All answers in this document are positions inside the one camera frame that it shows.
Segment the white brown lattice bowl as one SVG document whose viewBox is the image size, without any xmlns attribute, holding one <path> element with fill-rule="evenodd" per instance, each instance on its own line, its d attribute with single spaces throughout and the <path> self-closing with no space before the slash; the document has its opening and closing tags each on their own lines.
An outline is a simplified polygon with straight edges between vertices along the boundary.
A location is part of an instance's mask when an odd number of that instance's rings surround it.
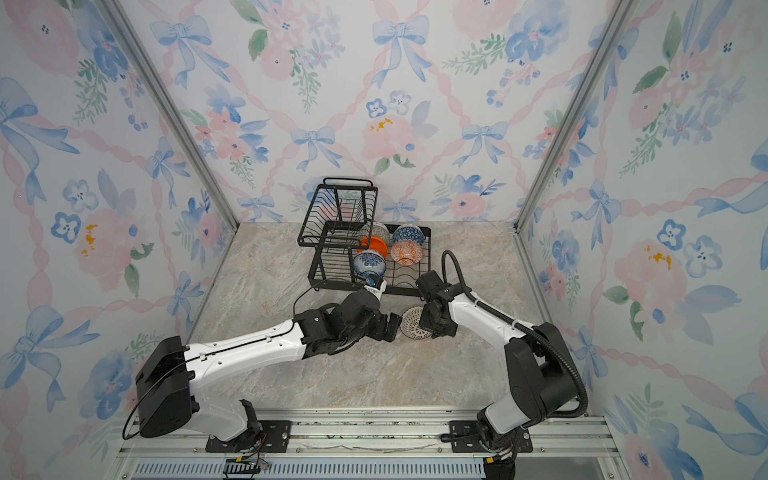
<svg viewBox="0 0 768 480">
<path fill-rule="evenodd" d="M 429 331 L 420 327 L 422 312 L 423 308 L 421 306 L 413 306 L 404 312 L 400 324 L 400 332 L 406 338 L 411 340 L 427 340 L 432 337 Z"/>
</svg>

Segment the blue floral ceramic bowl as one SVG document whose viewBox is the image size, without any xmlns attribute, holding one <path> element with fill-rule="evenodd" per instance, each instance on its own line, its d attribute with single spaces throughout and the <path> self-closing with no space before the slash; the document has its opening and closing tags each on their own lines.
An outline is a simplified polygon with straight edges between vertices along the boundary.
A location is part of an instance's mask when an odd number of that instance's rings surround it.
<svg viewBox="0 0 768 480">
<path fill-rule="evenodd" d="M 386 260 L 376 250 L 364 250 L 357 253 L 352 260 L 352 268 L 357 277 L 368 283 L 382 280 L 386 273 Z"/>
</svg>

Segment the black wire dish rack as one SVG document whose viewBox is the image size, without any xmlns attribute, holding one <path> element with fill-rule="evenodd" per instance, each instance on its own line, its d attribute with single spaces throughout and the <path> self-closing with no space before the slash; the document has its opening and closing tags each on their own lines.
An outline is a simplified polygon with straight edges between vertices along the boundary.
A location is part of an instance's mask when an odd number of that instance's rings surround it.
<svg viewBox="0 0 768 480">
<path fill-rule="evenodd" d="M 352 260 L 363 237 L 370 237 L 366 226 L 376 220 L 378 188 L 370 180 L 343 177 L 325 178 L 310 197 L 309 207 L 297 242 L 314 251 L 308 281 L 316 290 L 352 291 L 365 285 L 353 271 Z M 417 297 L 416 280 L 431 269 L 431 229 L 409 220 L 405 224 L 418 225 L 426 240 L 421 262 L 413 266 L 395 263 L 390 256 L 393 233 L 403 224 L 383 223 L 392 233 L 387 244 L 386 292 L 390 295 Z"/>
</svg>

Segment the red patterned ceramic bowl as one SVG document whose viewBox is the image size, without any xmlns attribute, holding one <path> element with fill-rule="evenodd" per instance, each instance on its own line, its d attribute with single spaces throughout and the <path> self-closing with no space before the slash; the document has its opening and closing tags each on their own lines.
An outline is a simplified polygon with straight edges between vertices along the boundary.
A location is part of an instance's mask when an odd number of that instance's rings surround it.
<svg viewBox="0 0 768 480">
<path fill-rule="evenodd" d="M 390 256 L 393 261 L 403 266 L 419 264 L 423 255 L 423 247 L 419 243 L 410 240 L 395 242 L 390 249 Z"/>
</svg>

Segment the orange plastic bowl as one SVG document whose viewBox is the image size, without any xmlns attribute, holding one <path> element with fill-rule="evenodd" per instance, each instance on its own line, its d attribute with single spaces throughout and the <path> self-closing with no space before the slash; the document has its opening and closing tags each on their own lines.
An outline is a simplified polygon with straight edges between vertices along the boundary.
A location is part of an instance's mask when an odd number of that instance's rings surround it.
<svg viewBox="0 0 768 480">
<path fill-rule="evenodd" d="M 360 240 L 359 245 L 356 247 L 357 253 L 362 253 L 366 250 L 373 250 L 381 255 L 383 258 L 387 258 L 389 253 L 389 247 L 387 243 L 378 236 L 363 237 Z"/>
</svg>

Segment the green patterned ceramic bowl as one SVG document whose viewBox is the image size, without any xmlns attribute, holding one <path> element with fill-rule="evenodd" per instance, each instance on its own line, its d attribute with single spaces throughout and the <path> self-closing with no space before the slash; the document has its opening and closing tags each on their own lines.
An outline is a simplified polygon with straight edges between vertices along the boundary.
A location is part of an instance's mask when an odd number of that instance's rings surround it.
<svg viewBox="0 0 768 480">
<path fill-rule="evenodd" d="M 377 237 L 383 240 L 387 244 L 392 243 L 392 233 L 389 231 L 388 227 L 381 222 L 378 222 L 378 221 L 371 222 L 369 225 L 366 226 L 365 232 L 370 237 Z"/>
</svg>

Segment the blue geometric patterned bowl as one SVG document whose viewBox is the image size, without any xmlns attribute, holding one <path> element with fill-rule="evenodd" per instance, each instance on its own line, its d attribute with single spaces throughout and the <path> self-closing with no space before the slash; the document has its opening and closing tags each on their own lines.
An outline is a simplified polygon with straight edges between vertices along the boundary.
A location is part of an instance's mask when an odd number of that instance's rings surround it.
<svg viewBox="0 0 768 480">
<path fill-rule="evenodd" d="M 399 243 L 409 241 L 422 246 L 426 240 L 426 235 L 422 229 L 415 224 L 403 224 L 396 228 L 393 233 L 393 242 Z"/>
</svg>

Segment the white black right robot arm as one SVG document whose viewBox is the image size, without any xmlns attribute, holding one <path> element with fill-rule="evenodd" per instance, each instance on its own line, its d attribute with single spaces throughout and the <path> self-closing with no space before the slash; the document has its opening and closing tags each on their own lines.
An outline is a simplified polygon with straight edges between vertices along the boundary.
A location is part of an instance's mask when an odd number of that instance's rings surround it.
<svg viewBox="0 0 768 480">
<path fill-rule="evenodd" d="M 477 436 L 488 449 L 503 449 L 516 434 L 547 419 L 586 412 L 586 385 L 557 327 L 516 319 L 436 271 L 422 275 L 416 286 L 425 301 L 421 329 L 443 337 L 464 327 L 504 355 L 507 392 L 477 414 Z"/>
</svg>

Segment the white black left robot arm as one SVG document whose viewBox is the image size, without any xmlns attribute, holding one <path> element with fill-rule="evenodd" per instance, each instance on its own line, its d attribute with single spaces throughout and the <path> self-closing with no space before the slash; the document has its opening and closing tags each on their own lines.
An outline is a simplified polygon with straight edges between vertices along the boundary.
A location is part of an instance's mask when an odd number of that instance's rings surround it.
<svg viewBox="0 0 768 480">
<path fill-rule="evenodd" d="M 225 444 L 252 445 L 260 435 L 252 403 L 217 399 L 208 389 L 267 366 L 339 354 L 364 338 L 391 342 L 402 318 L 380 307 L 379 294 L 364 288 L 255 333 L 188 345 L 169 337 L 136 375 L 137 404 L 126 423 L 136 424 L 143 438 L 188 428 Z"/>
</svg>

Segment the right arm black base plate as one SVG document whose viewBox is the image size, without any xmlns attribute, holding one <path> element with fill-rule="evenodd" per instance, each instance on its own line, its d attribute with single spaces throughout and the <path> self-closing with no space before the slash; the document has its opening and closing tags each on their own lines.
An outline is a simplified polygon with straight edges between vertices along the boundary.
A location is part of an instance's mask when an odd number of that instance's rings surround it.
<svg viewBox="0 0 768 480">
<path fill-rule="evenodd" d="M 448 443 L 454 453 L 533 452 L 530 433 L 521 427 L 499 434 L 480 421 L 453 420 L 448 423 L 448 428 L 448 433 L 440 435 L 440 441 Z"/>
</svg>

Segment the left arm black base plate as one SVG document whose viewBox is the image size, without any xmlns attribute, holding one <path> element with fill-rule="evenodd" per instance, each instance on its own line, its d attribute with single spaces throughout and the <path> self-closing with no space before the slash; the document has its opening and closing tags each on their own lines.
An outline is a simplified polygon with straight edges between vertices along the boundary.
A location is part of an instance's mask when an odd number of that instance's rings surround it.
<svg viewBox="0 0 768 480">
<path fill-rule="evenodd" d="M 249 422 L 246 429 L 230 440 L 211 436 L 206 453 L 285 453 L 293 423 L 289 420 Z"/>
</svg>

